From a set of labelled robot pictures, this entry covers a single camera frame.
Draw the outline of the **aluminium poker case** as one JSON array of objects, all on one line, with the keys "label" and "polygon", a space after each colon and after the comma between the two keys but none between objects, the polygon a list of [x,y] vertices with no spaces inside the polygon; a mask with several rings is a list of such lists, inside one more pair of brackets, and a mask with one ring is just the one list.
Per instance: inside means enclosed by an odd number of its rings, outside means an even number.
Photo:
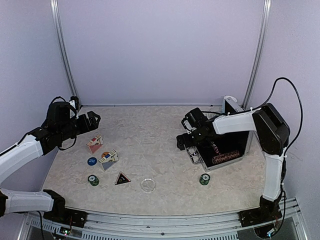
[{"label": "aluminium poker case", "polygon": [[[208,121],[211,122],[212,120],[216,120],[218,117],[223,117],[225,114],[238,113],[243,111],[243,109],[237,102],[234,102],[229,98],[223,99],[222,113],[204,110],[201,111],[208,118]],[[214,137],[207,137],[198,145],[191,146],[185,149],[185,151],[194,165],[200,164],[206,172],[209,172],[242,160],[242,158],[249,153],[252,138],[253,133],[251,131],[215,134]],[[212,158],[217,156],[217,154],[211,146],[212,141],[219,147],[221,154],[238,150],[240,152],[240,157],[221,164],[213,165]]]}]

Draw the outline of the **blue playing card deck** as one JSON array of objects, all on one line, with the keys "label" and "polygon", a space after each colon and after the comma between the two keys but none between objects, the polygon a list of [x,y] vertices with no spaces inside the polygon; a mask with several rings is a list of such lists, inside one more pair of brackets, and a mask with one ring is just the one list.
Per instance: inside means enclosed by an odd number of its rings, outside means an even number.
[{"label": "blue playing card deck", "polygon": [[115,163],[119,161],[118,153],[113,149],[109,152],[108,155],[102,157],[98,162],[101,166],[101,169],[105,172]]}]

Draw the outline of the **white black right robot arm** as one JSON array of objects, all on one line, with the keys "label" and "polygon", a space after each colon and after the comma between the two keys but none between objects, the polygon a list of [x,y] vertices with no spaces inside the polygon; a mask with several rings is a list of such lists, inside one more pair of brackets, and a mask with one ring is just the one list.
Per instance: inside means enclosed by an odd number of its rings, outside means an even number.
[{"label": "white black right robot arm", "polygon": [[242,112],[220,113],[207,118],[198,107],[188,112],[181,121],[186,133],[176,137],[177,148],[193,150],[190,158],[207,168],[221,167],[245,154],[250,132],[257,135],[265,159],[265,180],[259,207],[239,212],[242,227],[280,219],[283,212],[279,202],[284,193],[286,150],[290,127],[271,103]]}]

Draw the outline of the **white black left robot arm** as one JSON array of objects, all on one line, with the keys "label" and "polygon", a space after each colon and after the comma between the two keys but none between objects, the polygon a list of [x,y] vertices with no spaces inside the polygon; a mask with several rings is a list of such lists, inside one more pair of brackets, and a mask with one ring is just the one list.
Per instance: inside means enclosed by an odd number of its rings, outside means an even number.
[{"label": "white black left robot arm", "polygon": [[[69,101],[55,97],[48,106],[46,119],[40,127],[27,132],[20,141],[0,154],[0,180],[29,162],[50,153],[63,150],[64,141],[77,140],[79,135],[98,129],[101,117],[93,111],[79,115],[79,99]],[[66,208],[66,200],[50,189],[42,191],[14,191],[1,188],[0,215],[42,212],[43,218],[64,225],[83,228],[87,213]]]}]

